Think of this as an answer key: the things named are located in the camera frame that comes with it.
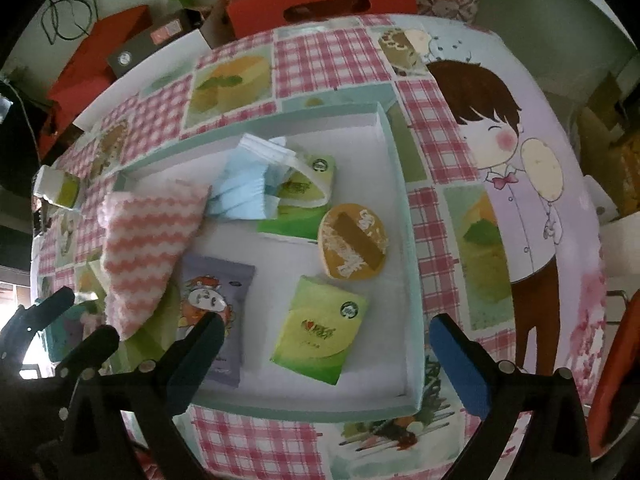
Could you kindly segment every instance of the brown pants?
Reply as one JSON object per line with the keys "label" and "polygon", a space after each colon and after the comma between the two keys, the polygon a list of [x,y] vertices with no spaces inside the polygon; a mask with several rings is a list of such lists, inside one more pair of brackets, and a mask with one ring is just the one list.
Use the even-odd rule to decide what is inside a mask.
{"label": "brown pants", "polygon": [[524,365],[527,339],[536,329],[536,373],[552,375],[560,337],[560,296],[556,257],[538,272],[511,283],[516,325],[516,365]]}

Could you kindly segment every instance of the blue gripper pad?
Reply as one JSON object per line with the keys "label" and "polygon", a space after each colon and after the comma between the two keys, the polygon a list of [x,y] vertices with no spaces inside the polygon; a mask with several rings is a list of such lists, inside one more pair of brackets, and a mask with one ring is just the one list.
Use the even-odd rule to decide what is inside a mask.
{"label": "blue gripper pad", "polygon": [[[431,319],[429,342],[465,409],[484,420],[492,402],[492,386],[487,377],[490,374],[483,374],[478,368],[478,365],[488,365],[487,360],[478,355],[484,350],[475,348],[446,314]],[[495,362],[486,352],[484,354],[495,367]]]}

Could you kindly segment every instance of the cable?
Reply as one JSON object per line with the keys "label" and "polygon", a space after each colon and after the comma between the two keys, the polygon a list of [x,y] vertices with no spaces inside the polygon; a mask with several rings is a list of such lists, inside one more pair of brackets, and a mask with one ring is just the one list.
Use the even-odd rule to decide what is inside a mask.
{"label": "cable", "polygon": [[[47,40],[49,41],[49,44],[53,45],[54,43],[56,43],[56,39],[60,38],[61,40],[64,41],[73,41],[73,40],[77,40],[79,38],[81,38],[82,36],[88,36],[89,32],[88,32],[88,28],[91,25],[92,21],[94,20],[94,13],[95,13],[95,19],[98,20],[99,16],[98,16],[98,3],[97,0],[92,0],[94,3],[94,9],[92,10],[91,5],[89,4],[89,2],[87,0],[49,0],[49,5],[44,9],[41,17],[40,17],[40,26],[42,27],[42,30],[44,31]],[[88,23],[85,27],[83,27],[82,25],[80,25],[77,21],[76,21],[76,15],[74,13],[74,3],[77,2],[79,4],[83,4],[87,10],[89,11],[89,20]],[[71,16],[73,17],[74,20],[74,25],[80,29],[80,34],[76,35],[76,36],[64,36],[62,33],[60,33],[60,15],[58,13],[58,4],[62,4],[62,3],[66,3],[69,4],[69,6],[71,6]],[[50,15],[50,21],[51,21],[51,28],[52,28],[52,33],[50,34],[49,31],[47,30],[47,27],[45,26],[45,17],[47,15],[47,13],[49,13]]]}
{"label": "cable", "polygon": [[40,167],[42,165],[42,161],[40,160],[40,152],[38,150],[38,141],[36,140],[36,132],[33,131],[33,127],[31,126],[31,121],[29,120],[29,117],[27,115],[27,108],[24,107],[24,101],[22,100],[22,97],[20,97],[20,94],[18,93],[18,91],[14,88],[14,86],[9,81],[9,78],[4,76],[4,74],[0,74],[0,81],[2,81],[5,85],[7,85],[14,92],[15,96],[18,98],[18,101],[20,101],[20,106],[22,107],[22,113],[24,114],[24,120],[27,121],[27,126],[29,127],[29,131],[31,132],[31,139],[33,139],[33,146],[36,149],[36,157],[38,158],[38,167]]}

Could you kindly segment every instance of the pink cheek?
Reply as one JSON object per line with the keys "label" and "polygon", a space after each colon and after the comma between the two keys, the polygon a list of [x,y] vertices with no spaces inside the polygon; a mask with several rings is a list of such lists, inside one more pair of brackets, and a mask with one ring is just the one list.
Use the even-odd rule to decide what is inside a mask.
{"label": "pink cheek", "polygon": [[501,130],[495,136],[495,142],[504,152],[512,153],[518,143],[518,139],[513,135],[511,130]]}

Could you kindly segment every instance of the pink and white cloth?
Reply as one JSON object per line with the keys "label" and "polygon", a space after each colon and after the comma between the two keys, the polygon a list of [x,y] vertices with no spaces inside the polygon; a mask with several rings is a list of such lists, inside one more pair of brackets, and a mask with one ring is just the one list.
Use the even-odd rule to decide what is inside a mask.
{"label": "pink and white cloth", "polygon": [[174,182],[162,194],[112,192],[98,221],[110,282],[106,321],[125,340],[153,314],[180,255],[202,220],[209,186]]}

